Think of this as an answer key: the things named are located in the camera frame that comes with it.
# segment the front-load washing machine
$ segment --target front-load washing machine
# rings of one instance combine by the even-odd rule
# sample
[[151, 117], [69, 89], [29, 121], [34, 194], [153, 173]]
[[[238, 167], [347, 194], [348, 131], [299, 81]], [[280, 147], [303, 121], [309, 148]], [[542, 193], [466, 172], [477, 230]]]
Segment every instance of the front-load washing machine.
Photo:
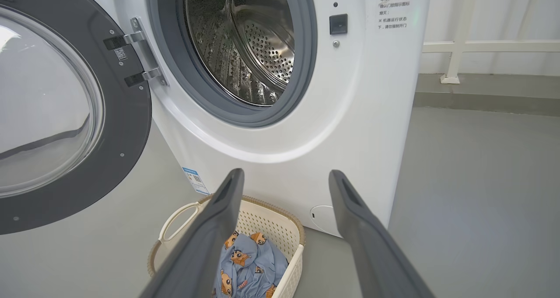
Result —
[[0, 0], [0, 233], [110, 192], [152, 116], [200, 194], [243, 168], [244, 194], [337, 235], [338, 169], [387, 225], [428, 1]]

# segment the door hinge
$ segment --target door hinge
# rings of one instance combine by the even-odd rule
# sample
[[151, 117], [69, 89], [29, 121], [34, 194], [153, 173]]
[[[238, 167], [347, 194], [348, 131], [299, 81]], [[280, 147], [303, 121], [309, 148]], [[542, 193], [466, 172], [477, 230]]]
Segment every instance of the door hinge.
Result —
[[134, 31], [133, 33], [129, 35], [119, 35], [103, 41], [107, 49], [118, 49], [120, 47], [124, 47], [124, 45], [134, 44], [136, 46], [136, 53], [138, 54], [138, 57], [140, 57], [144, 69], [150, 69], [148, 71], [143, 71], [142, 73], [126, 77], [124, 78], [124, 81], [129, 87], [132, 87], [133, 85], [139, 84], [143, 81], [156, 78], [160, 84], [168, 85], [168, 81], [165, 78], [163, 71], [161, 71], [158, 60], [156, 60], [156, 57], [154, 56], [152, 45], [146, 37], [144, 25], [142, 25], [140, 17], [133, 17], [130, 20], [130, 24], [132, 25], [132, 30]]

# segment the laundry basket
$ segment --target laundry basket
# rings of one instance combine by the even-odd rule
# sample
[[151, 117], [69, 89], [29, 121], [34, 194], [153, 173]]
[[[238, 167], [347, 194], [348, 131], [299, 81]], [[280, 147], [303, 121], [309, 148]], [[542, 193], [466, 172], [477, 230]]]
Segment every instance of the laundry basket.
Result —
[[[148, 256], [148, 273], [150, 276], [154, 276], [172, 248], [189, 228], [193, 218], [200, 213], [211, 199], [212, 195], [196, 203], [185, 205], [168, 218]], [[182, 212], [190, 208], [196, 208], [194, 214], [169, 238], [165, 238], [172, 222]], [[290, 263], [272, 298], [292, 298], [300, 281], [302, 253], [305, 245], [305, 232], [301, 222], [282, 208], [256, 198], [243, 196], [236, 231], [246, 235], [262, 232], [288, 258]]]

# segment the white wall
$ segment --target white wall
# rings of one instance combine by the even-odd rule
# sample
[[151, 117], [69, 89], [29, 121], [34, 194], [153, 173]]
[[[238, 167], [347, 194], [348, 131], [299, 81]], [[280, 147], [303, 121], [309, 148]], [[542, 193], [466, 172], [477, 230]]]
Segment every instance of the white wall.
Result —
[[[537, 0], [525, 34], [529, 0], [476, 0], [468, 40], [560, 39], [560, 0]], [[453, 41], [462, 0], [430, 0], [424, 42]], [[420, 73], [445, 73], [451, 53], [424, 53]], [[560, 53], [464, 53], [460, 73], [560, 75]]]

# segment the sticker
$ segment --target sticker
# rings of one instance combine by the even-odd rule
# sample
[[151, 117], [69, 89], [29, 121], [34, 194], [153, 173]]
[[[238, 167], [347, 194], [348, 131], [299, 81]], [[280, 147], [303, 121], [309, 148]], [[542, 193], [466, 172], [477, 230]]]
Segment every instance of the sticker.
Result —
[[410, 24], [411, 0], [379, 0], [375, 9], [378, 31], [406, 29]]
[[126, 59], [128, 59], [128, 57], [126, 56], [126, 53], [124, 53], [124, 49], [122, 49], [122, 47], [115, 49], [115, 54], [116, 57], [118, 57], [119, 61], [124, 61]]
[[200, 180], [200, 175], [198, 175], [198, 172], [187, 168], [183, 168], [182, 170], [185, 171], [186, 176], [189, 178], [190, 184], [192, 184], [192, 187], [196, 192], [202, 193], [204, 195], [210, 195], [208, 189], [206, 188], [206, 186], [204, 186], [202, 180]]

